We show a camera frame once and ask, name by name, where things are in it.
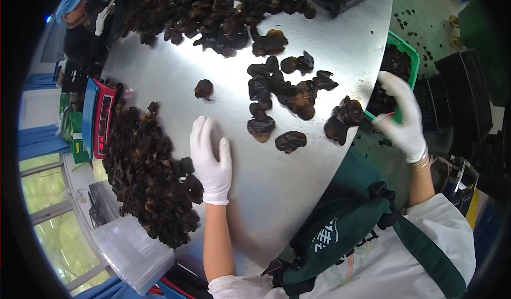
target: worker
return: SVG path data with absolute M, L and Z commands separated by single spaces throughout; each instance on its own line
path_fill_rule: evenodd
M 124 21 L 128 0 L 116 0 L 110 9 L 103 0 L 62 0 L 55 12 L 58 23 L 66 23 L 64 53 L 78 66 L 88 69 L 104 65 L 118 25 Z
M 378 80 L 403 114 L 401 125 L 385 115 L 373 123 L 410 163 L 406 215 L 395 208 L 393 191 L 384 182 L 354 175 L 372 171 L 361 167 L 367 159 L 354 158 L 350 149 L 338 171 L 346 174 L 344 186 L 323 194 L 290 242 L 294 262 L 282 262 L 281 272 L 271 276 L 236 275 L 226 218 L 232 180 L 229 141 L 220 140 L 218 162 L 211 147 L 211 118 L 195 121 L 190 151 L 204 187 L 203 264 L 215 299 L 454 298 L 464 293 L 476 266 L 473 232 L 457 208 L 434 192 L 421 112 L 410 86 L 383 71 Z
M 109 15 L 107 5 L 102 0 L 62 0 L 57 8 L 56 21 L 67 25 L 64 53 L 80 67 L 105 62 L 108 47 L 103 31 Z

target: blue cap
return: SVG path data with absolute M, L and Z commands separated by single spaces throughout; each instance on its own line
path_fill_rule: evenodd
M 81 0 L 62 0 L 55 12 L 55 20 L 57 20 L 58 23 L 61 23 L 62 17 L 74 10 L 80 1 Z

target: gloved hand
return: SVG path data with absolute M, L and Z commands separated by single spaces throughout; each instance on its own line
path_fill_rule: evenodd
M 108 16 L 108 7 L 99 12 L 98 17 L 96 18 L 96 32 L 94 33 L 97 36 L 100 36 L 103 33 L 103 29 L 105 28 L 105 19 Z
M 194 175 L 202 183 L 202 200 L 208 204 L 227 205 L 227 193 L 233 179 L 233 161 L 230 156 L 229 140 L 220 140 L 220 162 L 215 159 L 211 148 L 211 126 L 213 120 L 200 116 L 190 134 L 190 154 L 195 168 Z
M 406 155 L 406 161 L 417 163 L 427 151 L 422 134 L 422 116 L 410 85 L 392 73 L 380 71 L 378 74 L 382 88 L 393 96 L 403 116 L 402 125 L 397 124 L 386 114 L 380 114 L 373 124 L 389 137 Z

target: digital scale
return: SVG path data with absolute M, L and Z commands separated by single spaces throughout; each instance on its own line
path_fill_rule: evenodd
M 99 76 L 89 77 L 83 103 L 82 138 L 91 160 L 105 158 L 115 99 L 116 90 L 103 85 Z

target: stainless steel table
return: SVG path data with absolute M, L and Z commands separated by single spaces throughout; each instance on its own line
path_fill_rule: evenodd
M 221 136 L 230 138 L 233 185 L 228 220 L 238 275 L 259 275 L 278 256 L 335 174 L 357 128 L 350 128 L 346 144 L 339 146 L 326 138 L 323 126 L 332 108 L 346 95 L 367 106 L 385 49 L 391 8 L 392 0 L 366 0 L 333 20 L 318 7 L 313 20 L 282 13 L 259 25 L 260 34 L 278 28 L 289 40 L 279 60 L 301 56 L 307 50 L 314 57 L 314 70 L 333 72 L 332 79 L 339 83 L 333 91 L 318 92 L 316 115 L 309 121 L 296 117 L 273 97 L 268 115 L 277 128 L 264 144 L 246 130 L 252 118 L 246 69 L 265 61 L 253 56 L 250 46 L 236 57 L 224 59 L 211 49 L 202 51 L 192 45 L 200 34 L 179 46 L 165 42 L 161 34 L 151 49 L 141 45 L 134 33 L 113 44 L 102 76 L 133 88 L 138 107 L 146 109 L 151 101 L 162 104 L 160 118 L 174 143 L 176 159 L 189 156 L 189 133 L 200 115 L 218 121 L 214 147 Z M 295 72 L 285 79 L 296 85 L 313 76 Z M 213 83 L 212 101 L 195 98 L 194 88 L 200 79 Z M 274 139 L 290 130 L 305 133 L 307 145 L 285 155 L 275 148 Z M 195 205 L 195 209 L 204 218 L 204 204 Z M 176 251 L 179 263 L 199 276 L 204 276 L 203 237 L 202 227 L 191 234 L 189 244 Z

